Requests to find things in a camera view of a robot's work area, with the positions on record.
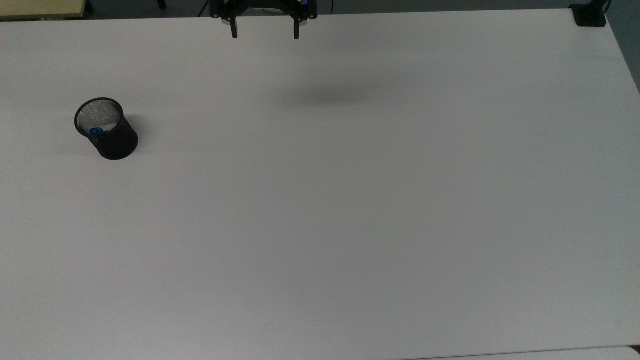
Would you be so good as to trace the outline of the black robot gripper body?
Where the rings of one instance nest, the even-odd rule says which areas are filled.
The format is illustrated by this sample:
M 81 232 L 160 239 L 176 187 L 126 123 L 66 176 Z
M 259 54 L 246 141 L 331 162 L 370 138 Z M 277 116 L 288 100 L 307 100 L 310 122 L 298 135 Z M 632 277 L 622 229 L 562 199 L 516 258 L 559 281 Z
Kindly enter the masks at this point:
M 248 9 L 271 9 L 290 13 L 294 10 L 294 6 L 291 0 L 240 0 L 238 2 L 238 10 L 241 13 Z

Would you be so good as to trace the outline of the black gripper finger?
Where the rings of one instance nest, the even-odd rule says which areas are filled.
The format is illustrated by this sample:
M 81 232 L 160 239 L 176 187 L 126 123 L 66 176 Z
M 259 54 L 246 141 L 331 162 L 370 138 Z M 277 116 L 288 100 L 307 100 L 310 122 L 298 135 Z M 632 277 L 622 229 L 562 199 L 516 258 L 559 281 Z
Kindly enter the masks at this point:
M 286 0 L 285 13 L 294 21 L 294 39 L 300 38 L 303 23 L 318 18 L 317 0 Z
M 231 36 L 238 38 L 237 18 L 240 16 L 240 0 L 210 0 L 209 15 L 229 25 Z

